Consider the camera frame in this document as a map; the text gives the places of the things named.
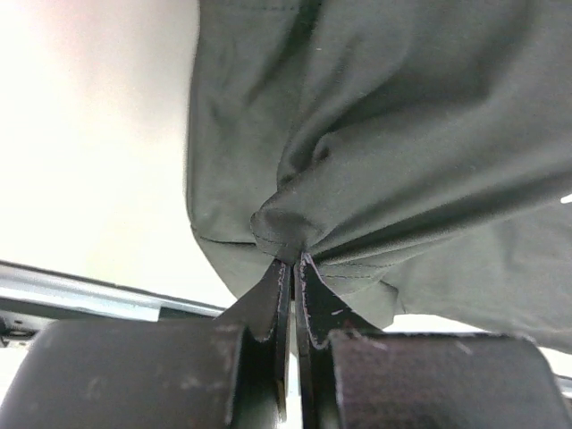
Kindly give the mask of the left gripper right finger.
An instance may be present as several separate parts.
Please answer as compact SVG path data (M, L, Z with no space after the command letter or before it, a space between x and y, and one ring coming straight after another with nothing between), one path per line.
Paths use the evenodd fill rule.
M565 397L531 341L382 332L324 283L311 257L294 275L306 428L565 426Z

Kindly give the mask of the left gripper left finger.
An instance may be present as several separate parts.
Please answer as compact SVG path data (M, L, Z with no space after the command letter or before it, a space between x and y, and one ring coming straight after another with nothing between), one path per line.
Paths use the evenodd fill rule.
M291 269L215 319L68 320L32 342L4 428L275 428L286 417Z

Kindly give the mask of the black printed t shirt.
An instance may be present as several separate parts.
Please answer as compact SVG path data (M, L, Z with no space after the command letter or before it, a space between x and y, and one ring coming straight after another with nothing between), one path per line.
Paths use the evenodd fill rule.
M571 350L568 1L203 1L187 210L228 289Z

